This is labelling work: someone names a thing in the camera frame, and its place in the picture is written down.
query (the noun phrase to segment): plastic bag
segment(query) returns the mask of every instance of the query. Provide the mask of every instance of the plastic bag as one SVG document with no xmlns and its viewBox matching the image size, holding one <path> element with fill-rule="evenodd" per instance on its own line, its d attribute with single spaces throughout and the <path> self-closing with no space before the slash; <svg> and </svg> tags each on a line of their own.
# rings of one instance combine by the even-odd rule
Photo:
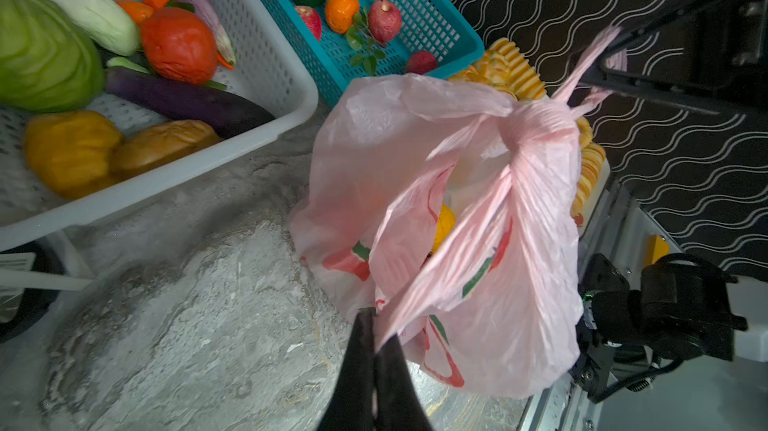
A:
<svg viewBox="0 0 768 431">
<path fill-rule="evenodd" d="M 573 365 L 574 119 L 608 93 L 566 101 L 617 34 L 601 33 L 552 100 L 417 75 L 350 83 L 316 138 L 290 233 L 347 319 L 379 309 L 377 348 L 398 333 L 434 378 L 500 397 L 530 396 Z M 456 226 L 425 261 L 444 199 Z"/>
</svg>

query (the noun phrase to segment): orange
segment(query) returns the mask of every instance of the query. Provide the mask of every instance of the orange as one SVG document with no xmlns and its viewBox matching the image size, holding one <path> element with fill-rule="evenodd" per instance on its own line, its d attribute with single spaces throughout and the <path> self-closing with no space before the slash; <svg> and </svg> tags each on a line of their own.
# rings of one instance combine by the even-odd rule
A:
<svg viewBox="0 0 768 431">
<path fill-rule="evenodd" d="M 359 11 L 360 2 L 358 0 L 328 0 L 326 2 L 326 21 L 335 33 L 343 34 L 352 25 L 352 17 Z"/>
</svg>

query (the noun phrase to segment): basket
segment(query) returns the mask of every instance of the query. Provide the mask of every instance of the basket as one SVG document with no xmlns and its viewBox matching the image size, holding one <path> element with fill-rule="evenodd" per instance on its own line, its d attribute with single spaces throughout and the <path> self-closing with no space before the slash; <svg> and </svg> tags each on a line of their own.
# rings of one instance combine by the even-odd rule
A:
<svg viewBox="0 0 768 431">
<path fill-rule="evenodd" d="M 0 251 L 72 225 L 87 225 L 260 148 L 309 119 L 317 88 L 259 0 L 211 0 L 237 54 L 233 71 L 214 79 L 263 106 L 276 119 L 215 146 L 73 202 L 48 190 L 24 164 L 22 139 L 30 114 L 0 107 Z M 159 114 L 103 94 L 87 107 L 126 136 L 167 121 Z"/>
<path fill-rule="evenodd" d="M 318 42 L 293 9 L 291 0 L 261 0 L 280 25 L 293 49 L 315 79 L 322 97 L 335 105 L 350 81 L 368 74 L 350 66 L 356 54 L 343 35 L 333 33 L 322 19 L 322 38 Z M 360 0 L 360 7 L 376 0 Z M 428 76 L 445 79 L 464 70 L 482 56 L 480 36 L 467 23 L 449 0 L 389 0 L 402 14 L 398 37 L 387 43 L 386 58 L 379 60 L 377 75 L 401 74 L 408 58 L 427 50 L 438 60 L 439 67 Z M 317 9 L 325 16 L 322 8 Z"/>
</svg>

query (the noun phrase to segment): marble countertop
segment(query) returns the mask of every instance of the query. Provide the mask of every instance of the marble countertop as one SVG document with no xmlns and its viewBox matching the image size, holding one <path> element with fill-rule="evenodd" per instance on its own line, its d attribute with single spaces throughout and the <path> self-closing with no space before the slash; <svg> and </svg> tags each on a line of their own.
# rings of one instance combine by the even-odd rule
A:
<svg viewBox="0 0 768 431">
<path fill-rule="evenodd" d="M 0 345 L 0 430 L 314 429 L 350 325 L 293 256 L 286 217 L 327 112 L 68 230 L 98 279 Z M 518 427 L 526 400 L 459 392 L 410 368 L 436 430 Z"/>
</svg>

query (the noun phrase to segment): white plastic box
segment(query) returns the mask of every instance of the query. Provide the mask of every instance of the white plastic box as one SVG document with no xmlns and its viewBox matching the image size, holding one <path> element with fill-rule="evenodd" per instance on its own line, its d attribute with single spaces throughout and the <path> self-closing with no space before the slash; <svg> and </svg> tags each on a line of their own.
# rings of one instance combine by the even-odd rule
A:
<svg viewBox="0 0 768 431">
<path fill-rule="evenodd" d="M 72 225 L 87 225 L 260 148 L 312 116 L 317 88 L 260 0 L 211 0 L 235 47 L 236 69 L 219 66 L 214 79 L 229 92 L 263 106 L 276 120 L 143 175 L 66 202 L 24 163 L 24 129 L 32 116 L 0 106 L 0 251 Z M 87 107 L 126 136 L 167 121 L 103 94 Z"/>
</svg>

